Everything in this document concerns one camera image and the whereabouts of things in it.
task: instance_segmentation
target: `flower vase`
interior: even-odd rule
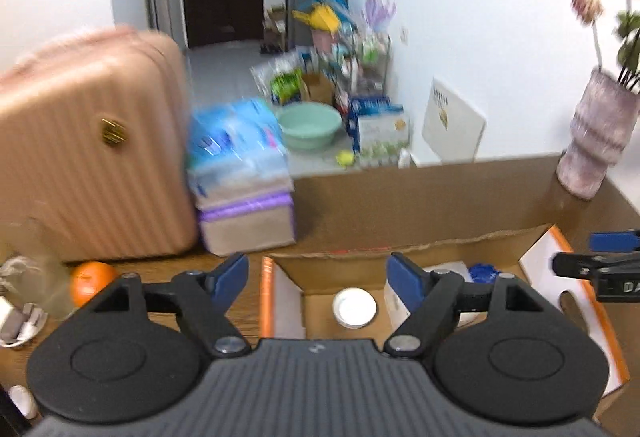
[[[620,160],[640,112],[640,98],[609,74],[595,68],[571,121],[574,138],[558,163],[556,174],[564,188],[591,200]]]

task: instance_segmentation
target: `orange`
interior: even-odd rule
[[[71,299],[82,307],[118,277],[115,268],[102,262],[84,262],[71,274]]]

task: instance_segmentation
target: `cardboard box with product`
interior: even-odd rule
[[[591,285],[582,280],[557,277],[550,269],[553,255],[558,251],[570,251],[556,226],[501,231],[476,239],[446,240],[394,248],[394,251],[402,252],[420,267],[451,261],[463,261],[468,267],[478,262],[491,263],[502,273],[514,274],[530,283],[558,308],[561,308],[560,294],[569,291],[583,325],[609,363],[609,380],[596,417],[612,404],[629,381],[620,345],[603,306],[595,300]],[[380,348],[398,326],[398,314],[404,308],[401,302],[385,302],[385,264],[390,252],[391,249],[386,248],[309,255],[277,254],[264,258],[260,280],[261,336],[370,338]],[[335,295],[352,287],[366,290],[377,303],[377,314],[372,321],[356,329],[347,328],[334,315]],[[483,319],[484,315],[480,315],[473,324]]]
[[[330,106],[334,103],[334,84],[324,74],[304,74],[300,93],[304,101],[321,102]]]

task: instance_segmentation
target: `ribbed black surface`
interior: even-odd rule
[[[587,420],[527,429],[487,422],[453,405],[414,361],[367,340],[263,340],[217,361],[180,403],[108,427],[49,417],[30,437],[603,437]]]

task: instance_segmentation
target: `plastic bag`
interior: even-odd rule
[[[297,80],[300,86],[302,68],[302,56],[293,51],[252,67],[251,74],[267,102],[283,105],[300,100],[300,88],[296,92],[291,83]]]
[[[10,257],[0,262],[0,284],[21,303],[34,303],[56,319],[74,311],[69,296],[70,275],[46,242],[44,224],[28,218],[21,224],[0,225],[0,238]]]

